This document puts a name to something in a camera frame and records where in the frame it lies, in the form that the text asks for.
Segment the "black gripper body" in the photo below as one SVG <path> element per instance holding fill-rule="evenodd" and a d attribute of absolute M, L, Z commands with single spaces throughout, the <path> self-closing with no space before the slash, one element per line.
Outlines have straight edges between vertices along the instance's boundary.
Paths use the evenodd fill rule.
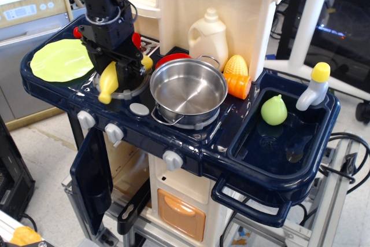
<path fill-rule="evenodd" d="M 82 41 L 101 47 L 114 62 L 119 60 L 140 61 L 143 55 L 132 42 L 134 21 L 130 8 L 86 9 L 85 25 L 78 26 Z"/>

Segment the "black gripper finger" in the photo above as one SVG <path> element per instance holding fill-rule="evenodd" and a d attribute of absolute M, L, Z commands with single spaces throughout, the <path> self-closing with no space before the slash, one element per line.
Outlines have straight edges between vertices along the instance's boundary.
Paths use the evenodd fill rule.
<path fill-rule="evenodd" d="M 112 62 L 103 49 L 94 43 L 85 43 L 88 56 L 98 74 L 102 74 L 106 67 Z"/>
<path fill-rule="evenodd" d="M 137 60 L 119 60 L 116 63 L 118 91 L 133 90 L 141 85 L 144 80 L 145 68 Z"/>

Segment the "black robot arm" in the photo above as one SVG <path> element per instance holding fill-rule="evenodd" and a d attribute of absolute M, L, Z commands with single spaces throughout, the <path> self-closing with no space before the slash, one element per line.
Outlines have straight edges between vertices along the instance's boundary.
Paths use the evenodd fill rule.
<path fill-rule="evenodd" d="M 82 0 L 87 24 L 78 26 L 82 44 L 98 74 L 114 62 L 118 90 L 133 90 L 145 72 L 139 49 L 133 43 L 135 18 L 129 0 Z"/>

